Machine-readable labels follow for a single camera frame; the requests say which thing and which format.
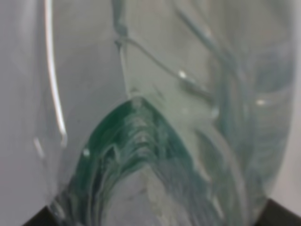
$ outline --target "black base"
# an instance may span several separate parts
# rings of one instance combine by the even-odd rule
[[[44,208],[24,226],[57,226],[57,224],[48,209]],[[301,226],[301,218],[270,200],[255,226]]]

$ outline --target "dark surface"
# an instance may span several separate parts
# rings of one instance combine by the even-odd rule
[[[58,226],[47,208],[42,209],[24,226]],[[270,200],[255,226],[301,226],[301,218]]]

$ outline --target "translucent glass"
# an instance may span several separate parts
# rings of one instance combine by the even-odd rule
[[[281,164],[286,0],[46,0],[34,143],[67,226],[250,226]]]

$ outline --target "clear glass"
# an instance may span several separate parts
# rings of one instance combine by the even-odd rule
[[[37,3],[35,40],[45,48],[35,50],[34,143],[57,220],[252,225],[290,127],[290,8],[288,0]]]

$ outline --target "teal glass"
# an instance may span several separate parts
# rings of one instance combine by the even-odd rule
[[[58,222],[253,225],[290,128],[291,6],[40,3],[34,142]]]

